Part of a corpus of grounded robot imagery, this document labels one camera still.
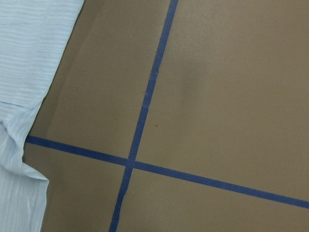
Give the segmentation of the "light blue button shirt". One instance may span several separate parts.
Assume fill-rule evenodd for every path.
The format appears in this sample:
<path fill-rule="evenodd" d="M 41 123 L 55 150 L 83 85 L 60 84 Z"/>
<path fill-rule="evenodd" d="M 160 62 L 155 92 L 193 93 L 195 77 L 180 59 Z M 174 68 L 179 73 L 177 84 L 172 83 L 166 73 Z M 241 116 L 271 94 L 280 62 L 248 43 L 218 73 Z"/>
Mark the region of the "light blue button shirt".
<path fill-rule="evenodd" d="M 23 160 L 26 137 L 53 81 L 81 0 L 0 3 L 0 229 L 38 232 L 48 179 Z"/>

